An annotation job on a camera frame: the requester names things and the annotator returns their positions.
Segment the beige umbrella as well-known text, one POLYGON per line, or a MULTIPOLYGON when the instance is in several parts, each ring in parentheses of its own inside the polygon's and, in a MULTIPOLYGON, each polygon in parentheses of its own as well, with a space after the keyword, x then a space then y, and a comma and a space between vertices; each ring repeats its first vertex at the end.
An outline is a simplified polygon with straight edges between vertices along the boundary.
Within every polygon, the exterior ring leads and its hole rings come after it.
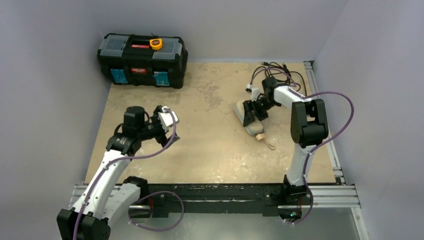
MULTIPOLYGON (((245 119, 245 109, 242 100, 238 101, 234 105, 234 111, 241 123, 243 124, 245 119)), ((276 147, 267 140, 263 124, 255 116, 253 117, 253 122, 247 126, 244 126, 244 128, 247 133, 255 137, 258 142, 264 144, 272 151, 276 150, 276 147)))

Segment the black plastic toolbox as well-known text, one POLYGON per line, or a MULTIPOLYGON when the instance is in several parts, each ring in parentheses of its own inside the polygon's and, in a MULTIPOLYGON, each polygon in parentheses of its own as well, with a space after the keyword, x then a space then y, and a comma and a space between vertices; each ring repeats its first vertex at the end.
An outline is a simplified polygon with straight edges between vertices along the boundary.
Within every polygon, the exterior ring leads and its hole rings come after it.
POLYGON ((97 50, 102 74, 114 85, 181 89, 188 51, 179 36, 109 33, 97 50), (149 40, 161 38, 163 47, 153 50, 149 40))

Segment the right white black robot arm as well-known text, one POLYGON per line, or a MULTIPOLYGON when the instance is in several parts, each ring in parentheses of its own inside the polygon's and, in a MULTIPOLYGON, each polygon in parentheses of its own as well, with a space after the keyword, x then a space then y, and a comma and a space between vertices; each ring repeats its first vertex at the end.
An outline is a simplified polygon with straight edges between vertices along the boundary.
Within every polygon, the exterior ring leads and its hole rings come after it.
POLYGON ((304 196, 308 191, 309 161, 313 159, 315 149, 329 135, 325 103, 322 99, 304 96, 273 78, 264 79, 262 88, 260 90, 249 83, 246 91, 250 93, 250 99, 238 101, 234 110, 246 131, 259 141, 265 140, 261 122, 268 118, 268 110, 284 106, 291 111, 290 136, 294 142, 294 153, 277 196, 304 196))

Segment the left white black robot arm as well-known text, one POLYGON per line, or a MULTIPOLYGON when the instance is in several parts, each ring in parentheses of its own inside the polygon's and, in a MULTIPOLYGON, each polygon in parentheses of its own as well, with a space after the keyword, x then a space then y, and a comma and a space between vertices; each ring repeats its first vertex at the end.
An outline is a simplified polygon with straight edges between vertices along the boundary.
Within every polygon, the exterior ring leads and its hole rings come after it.
POLYGON ((159 155, 179 139, 179 118, 167 106, 158 105, 152 115, 141 106, 130 106, 113 136, 87 188, 56 222, 63 240, 107 240, 116 220, 135 203, 153 205, 154 192, 146 179, 130 176, 117 182, 132 160, 159 155))

